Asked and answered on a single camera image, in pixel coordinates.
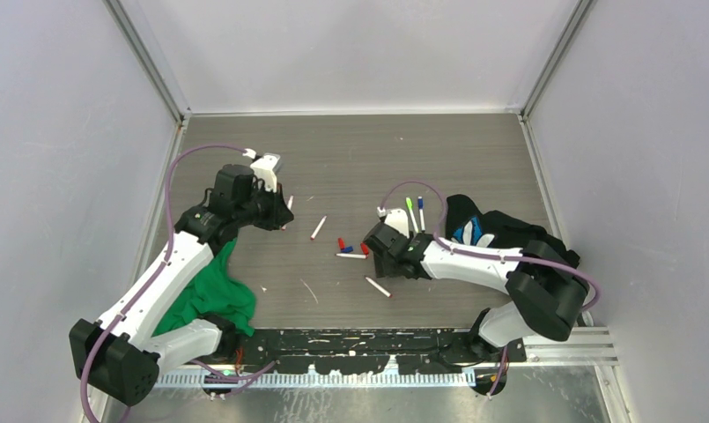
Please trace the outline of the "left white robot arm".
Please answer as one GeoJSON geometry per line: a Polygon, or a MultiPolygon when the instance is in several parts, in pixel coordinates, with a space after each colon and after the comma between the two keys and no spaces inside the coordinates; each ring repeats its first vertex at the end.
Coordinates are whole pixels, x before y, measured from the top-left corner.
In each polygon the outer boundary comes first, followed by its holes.
{"type": "Polygon", "coordinates": [[[207,199],[182,213],[171,240],[127,293],[95,322],[80,319],[72,326],[74,368],[86,387],[134,406],[161,375],[192,359],[225,364],[234,358],[239,326],[217,312],[201,312],[161,335],[155,330],[190,280],[242,227],[272,231],[292,221],[277,180],[279,161],[266,154],[248,166],[223,166],[207,199]]]}

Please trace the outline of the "green white pen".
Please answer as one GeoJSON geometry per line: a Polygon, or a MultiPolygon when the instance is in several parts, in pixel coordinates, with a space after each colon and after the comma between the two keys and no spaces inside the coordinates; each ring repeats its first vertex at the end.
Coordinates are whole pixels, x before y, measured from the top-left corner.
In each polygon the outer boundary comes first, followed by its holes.
{"type": "Polygon", "coordinates": [[[415,234],[418,234],[419,231],[420,231],[420,226],[419,226],[419,224],[418,224],[418,222],[417,222],[417,219],[416,219],[416,216],[415,216],[415,212],[413,211],[412,208],[409,208],[409,209],[408,209],[408,214],[409,214],[409,216],[410,216],[410,223],[411,223],[413,232],[414,232],[415,234]]]}

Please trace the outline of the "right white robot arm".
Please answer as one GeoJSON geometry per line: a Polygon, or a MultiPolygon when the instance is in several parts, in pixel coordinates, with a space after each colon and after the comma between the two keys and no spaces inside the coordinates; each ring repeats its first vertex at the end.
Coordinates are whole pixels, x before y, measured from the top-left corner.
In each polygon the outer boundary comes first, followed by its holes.
{"type": "Polygon", "coordinates": [[[566,341],[590,290],[577,270],[541,241],[488,249],[430,234],[407,237],[379,222],[364,243],[379,278],[454,279],[508,295],[504,306],[482,311],[469,332],[467,347],[483,362],[526,336],[566,341]]]}

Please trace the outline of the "blue capped white pen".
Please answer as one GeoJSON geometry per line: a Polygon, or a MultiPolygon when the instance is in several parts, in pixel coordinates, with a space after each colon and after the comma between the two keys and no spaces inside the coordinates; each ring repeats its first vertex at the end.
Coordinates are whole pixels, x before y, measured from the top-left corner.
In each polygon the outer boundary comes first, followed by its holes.
{"type": "Polygon", "coordinates": [[[424,212],[424,199],[423,197],[417,198],[417,210],[419,216],[419,228],[420,232],[425,233],[425,212],[424,212]]]}

